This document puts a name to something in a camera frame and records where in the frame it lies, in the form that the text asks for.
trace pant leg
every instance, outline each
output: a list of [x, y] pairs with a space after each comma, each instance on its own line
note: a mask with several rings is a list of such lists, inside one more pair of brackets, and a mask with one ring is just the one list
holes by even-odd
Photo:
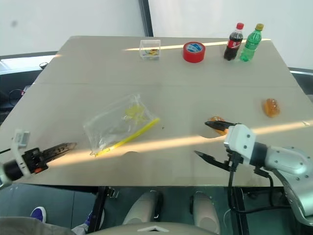
[[75, 235], [68, 228], [44, 224], [35, 218], [2, 217], [0, 235]]
[[76, 235], [85, 235], [86, 232], [88, 231], [88, 225], [87, 224], [81, 224], [78, 225], [77, 227], [73, 228], [72, 231], [76, 234]]

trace table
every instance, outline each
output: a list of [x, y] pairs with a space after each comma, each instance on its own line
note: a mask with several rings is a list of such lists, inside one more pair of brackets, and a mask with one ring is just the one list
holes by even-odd
[[[256, 129], [257, 140], [295, 146], [309, 155], [313, 107], [271, 41], [244, 63], [223, 59], [226, 39], [160, 38], [162, 46], [189, 41], [207, 46], [205, 59], [191, 64], [181, 48], [162, 49], [159, 61], [139, 57], [138, 37], [71, 37], [39, 75], [0, 127], [0, 149], [16, 128], [31, 132], [27, 149], [77, 142], [50, 169], [20, 182], [73, 186], [226, 186], [228, 173], [205, 163], [193, 150], [227, 159], [223, 138], [204, 122], [214, 115]], [[131, 143], [95, 158], [83, 123], [121, 97], [141, 93], [161, 121]], [[261, 102], [276, 98], [281, 115], [268, 118]], [[0, 156], [12, 159], [10, 152]], [[268, 186], [268, 180], [239, 166], [233, 185]], [[274, 184], [281, 183], [274, 177]]]

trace red tape roll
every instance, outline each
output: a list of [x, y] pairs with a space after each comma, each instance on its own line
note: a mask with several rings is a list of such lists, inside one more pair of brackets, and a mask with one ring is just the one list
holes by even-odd
[[198, 63], [204, 59], [205, 46], [198, 42], [189, 42], [184, 45], [183, 57], [185, 61]]

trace sneaker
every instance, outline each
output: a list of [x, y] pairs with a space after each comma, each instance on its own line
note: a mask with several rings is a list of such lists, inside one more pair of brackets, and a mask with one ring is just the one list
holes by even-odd
[[[92, 215], [92, 212], [89, 213], [87, 219], [84, 222], [84, 224], [86, 224], [88, 227], [90, 225], [91, 215]], [[100, 221], [100, 228], [102, 227], [103, 221], [104, 221], [104, 209], [102, 211], [102, 216], [101, 216], [101, 221]]]
[[36, 207], [30, 214], [31, 218], [35, 218], [45, 223], [47, 215], [43, 207]]

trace clear plastic bag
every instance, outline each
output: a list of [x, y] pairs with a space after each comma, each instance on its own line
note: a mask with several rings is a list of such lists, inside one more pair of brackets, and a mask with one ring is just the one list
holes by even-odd
[[102, 155], [149, 130], [159, 121], [141, 102], [139, 94], [132, 94], [111, 104], [84, 124], [91, 144], [91, 154]]

